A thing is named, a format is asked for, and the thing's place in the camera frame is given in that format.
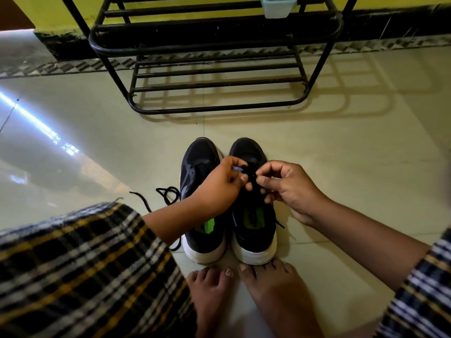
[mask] person's right hand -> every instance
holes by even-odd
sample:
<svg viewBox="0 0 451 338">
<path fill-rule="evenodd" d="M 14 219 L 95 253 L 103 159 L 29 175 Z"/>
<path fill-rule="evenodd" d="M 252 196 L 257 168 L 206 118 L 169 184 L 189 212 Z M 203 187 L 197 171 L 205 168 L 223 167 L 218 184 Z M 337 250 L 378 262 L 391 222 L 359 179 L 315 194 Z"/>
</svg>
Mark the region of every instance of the person's right hand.
<svg viewBox="0 0 451 338">
<path fill-rule="evenodd" d="M 282 201 L 298 221 L 314 226 L 314 210 L 328 198 L 300 165 L 272 160 L 260 167 L 256 174 L 257 184 L 267 192 L 266 203 Z"/>
</svg>

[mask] hand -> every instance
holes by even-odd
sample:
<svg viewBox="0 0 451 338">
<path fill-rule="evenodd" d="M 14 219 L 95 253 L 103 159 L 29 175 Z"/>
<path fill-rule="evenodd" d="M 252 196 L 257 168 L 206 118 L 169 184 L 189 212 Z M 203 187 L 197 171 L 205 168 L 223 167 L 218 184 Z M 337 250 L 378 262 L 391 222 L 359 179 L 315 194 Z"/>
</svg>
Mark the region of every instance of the hand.
<svg viewBox="0 0 451 338">
<path fill-rule="evenodd" d="M 246 174 L 233 169 L 243 165 L 248 164 L 234 156 L 226 156 L 193 193 L 192 196 L 198 198 L 203 209 L 211 213 L 210 218 L 225 212 L 248 181 Z"/>
<path fill-rule="evenodd" d="M 268 193 L 266 203 L 282 201 L 290 207 L 298 221 L 308 226 L 315 224 L 313 212 L 328 198 L 300 165 L 272 160 L 260 167 L 256 174 L 257 184 Z"/>
</svg>

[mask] yellow wall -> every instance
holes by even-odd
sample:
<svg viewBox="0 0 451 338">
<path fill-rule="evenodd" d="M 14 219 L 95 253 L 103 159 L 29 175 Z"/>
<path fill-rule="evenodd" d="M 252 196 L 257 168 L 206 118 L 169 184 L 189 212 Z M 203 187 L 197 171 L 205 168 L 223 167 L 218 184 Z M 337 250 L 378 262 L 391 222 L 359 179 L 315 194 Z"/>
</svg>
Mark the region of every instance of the yellow wall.
<svg viewBox="0 0 451 338">
<path fill-rule="evenodd" d="M 61 34 L 69 31 L 77 30 L 77 25 L 72 19 L 70 13 L 65 8 L 61 0 L 14 0 L 16 4 L 23 10 L 28 18 L 36 26 L 36 31 L 39 33 L 55 33 Z M 82 16 L 87 21 L 88 25 L 92 25 L 103 0 L 74 0 Z M 231 0 L 221 0 L 222 2 L 229 2 Z M 334 0 L 339 9 L 342 9 L 347 0 Z M 178 0 L 177 4 L 193 4 L 193 3 L 211 3 L 218 2 L 218 0 Z M 451 3 L 451 0 L 358 0 L 356 9 L 377 9 L 377 8 L 401 8 L 423 6 L 428 4 Z M 140 3 L 139 6 L 164 6 L 168 5 L 167 1 L 155 1 L 152 3 Z M 317 6 L 309 6 L 308 10 L 314 10 Z M 235 10 L 222 12 L 205 12 L 197 14 L 176 14 L 171 15 L 172 19 L 177 18 L 192 18 L 196 17 L 211 17 L 211 16 L 240 16 L 250 14 L 261 14 L 262 10 Z M 160 21 L 168 19 L 169 16 L 148 16 L 146 20 Z"/>
</svg>

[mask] decorative tile border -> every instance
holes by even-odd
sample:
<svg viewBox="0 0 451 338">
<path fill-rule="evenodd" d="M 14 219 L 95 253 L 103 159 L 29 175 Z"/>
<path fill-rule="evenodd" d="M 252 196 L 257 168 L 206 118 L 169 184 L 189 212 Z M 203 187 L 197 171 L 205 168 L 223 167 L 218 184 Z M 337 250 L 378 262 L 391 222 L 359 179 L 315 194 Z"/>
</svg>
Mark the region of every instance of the decorative tile border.
<svg viewBox="0 0 451 338">
<path fill-rule="evenodd" d="M 402 50 L 415 49 L 420 47 L 436 47 L 451 45 L 451 34 L 447 35 L 431 35 L 421 37 L 407 37 L 395 39 L 375 39 L 375 40 L 361 40 L 338 42 L 334 45 L 331 54 L 350 54 L 362 52 L 379 52 L 387 50 Z M 298 46 L 301 56 L 320 55 L 323 53 L 325 44 L 312 44 Z M 261 52 L 262 50 L 275 51 L 286 50 L 287 48 L 268 48 L 268 49 L 253 49 Z M 159 60 L 162 65 L 171 64 L 174 58 L 195 57 L 200 55 L 228 55 L 233 53 L 239 54 L 240 50 L 221 51 L 221 52 L 196 52 L 193 54 L 172 54 L 172 55 L 154 55 L 150 56 L 151 60 Z M 130 57 L 125 58 L 110 58 L 116 70 L 130 70 L 133 69 L 135 59 Z M 40 65 L 29 65 L 23 63 L 21 65 L 11 67 L 0 67 L 0 79 L 18 78 L 18 77 L 36 77 L 36 76 L 53 76 L 74 73 L 91 73 L 106 71 L 99 59 L 86 59 L 70 62 L 50 62 Z"/>
</svg>

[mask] checkered fabric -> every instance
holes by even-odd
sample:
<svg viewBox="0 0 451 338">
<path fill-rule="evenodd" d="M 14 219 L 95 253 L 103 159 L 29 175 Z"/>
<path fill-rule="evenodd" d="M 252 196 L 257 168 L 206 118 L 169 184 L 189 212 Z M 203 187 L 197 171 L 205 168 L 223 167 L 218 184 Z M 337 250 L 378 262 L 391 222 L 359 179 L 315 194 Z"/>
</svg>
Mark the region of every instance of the checkered fabric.
<svg viewBox="0 0 451 338">
<path fill-rule="evenodd" d="M 397 291 L 375 337 L 451 337 L 451 228 Z"/>
<path fill-rule="evenodd" d="M 102 203 L 0 233 L 0 337 L 184 337 L 196 332 L 167 245 L 127 205 Z"/>
</svg>

